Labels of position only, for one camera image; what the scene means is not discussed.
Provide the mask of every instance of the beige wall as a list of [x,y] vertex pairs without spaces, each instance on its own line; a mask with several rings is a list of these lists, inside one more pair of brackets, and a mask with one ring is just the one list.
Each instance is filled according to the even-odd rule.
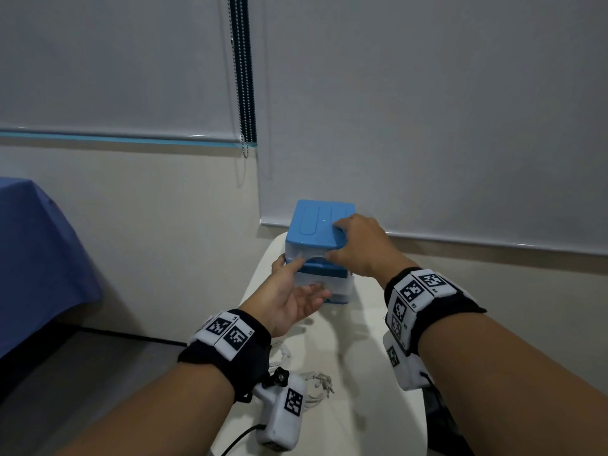
[[[2,143],[0,175],[29,177],[55,199],[103,280],[103,303],[71,315],[87,326],[186,340],[239,302],[280,232],[259,226],[255,156],[239,150]],[[398,244],[608,393],[608,258]]]

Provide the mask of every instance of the person's left hand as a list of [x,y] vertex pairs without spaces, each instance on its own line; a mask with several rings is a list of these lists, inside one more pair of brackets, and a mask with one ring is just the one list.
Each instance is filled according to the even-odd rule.
[[239,307],[263,324],[272,337],[287,334],[294,323],[314,314],[331,292],[320,284],[294,287],[294,274],[304,265],[296,259],[287,265],[285,255],[272,263],[272,274]]

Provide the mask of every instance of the gray floor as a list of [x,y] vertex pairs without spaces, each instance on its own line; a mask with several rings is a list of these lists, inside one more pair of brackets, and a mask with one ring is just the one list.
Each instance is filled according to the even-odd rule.
[[0,405],[0,455],[49,455],[163,374],[183,348],[78,332]]

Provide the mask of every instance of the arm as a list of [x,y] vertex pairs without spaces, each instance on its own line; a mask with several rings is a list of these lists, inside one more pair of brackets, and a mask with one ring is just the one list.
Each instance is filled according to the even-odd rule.
[[[272,264],[272,275],[240,306],[272,337],[286,334],[331,297],[317,285],[294,288],[294,273],[303,263],[295,260],[285,266],[281,256]],[[179,363],[58,455],[205,455],[233,400],[232,384],[215,366]]]
[[[328,259],[383,288],[416,266],[374,219],[336,225],[348,244]],[[441,319],[418,350],[475,454],[608,454],[608,397],[491,318]]]

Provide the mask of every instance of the blue trim strip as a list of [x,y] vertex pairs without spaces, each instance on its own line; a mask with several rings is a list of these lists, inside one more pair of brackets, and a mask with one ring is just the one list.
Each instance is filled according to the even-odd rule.
[[[183,140],[183,139],[159,139],[145,137],[114,137],[114,136],[84,136],[81,134],[58,134],[54,132],[19,132],[0,131],[0,137],[28,137],[33,139],[64,139],[64,140],[86,140],[102,142],[126,142],[134,144],[169,144],[169,145],[198,145],[211,147],[235,147],[241,148],[239,142],[219,142],[208,140]],[[248,143],[249,148],[257,147],[257,143]]]

